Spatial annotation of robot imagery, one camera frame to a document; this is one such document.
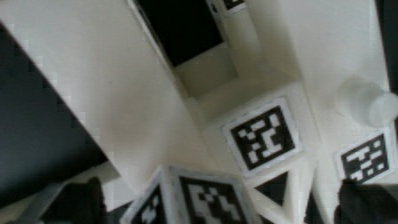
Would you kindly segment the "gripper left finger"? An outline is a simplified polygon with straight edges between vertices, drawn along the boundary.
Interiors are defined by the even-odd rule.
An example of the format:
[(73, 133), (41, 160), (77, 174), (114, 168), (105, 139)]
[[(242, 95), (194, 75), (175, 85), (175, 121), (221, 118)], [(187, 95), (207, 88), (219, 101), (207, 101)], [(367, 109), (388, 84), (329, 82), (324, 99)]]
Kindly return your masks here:
[(34, 198), (15, 224), (107, 224), (100, 178), (52, 184)]

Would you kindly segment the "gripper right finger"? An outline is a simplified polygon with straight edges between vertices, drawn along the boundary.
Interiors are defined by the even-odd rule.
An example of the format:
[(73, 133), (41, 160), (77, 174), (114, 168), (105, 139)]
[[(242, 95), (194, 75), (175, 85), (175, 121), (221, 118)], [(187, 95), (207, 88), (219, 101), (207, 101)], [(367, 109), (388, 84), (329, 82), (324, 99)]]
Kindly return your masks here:
[(338, 199), (335, 224), (398, 224), (398, 184), (345, 180)]

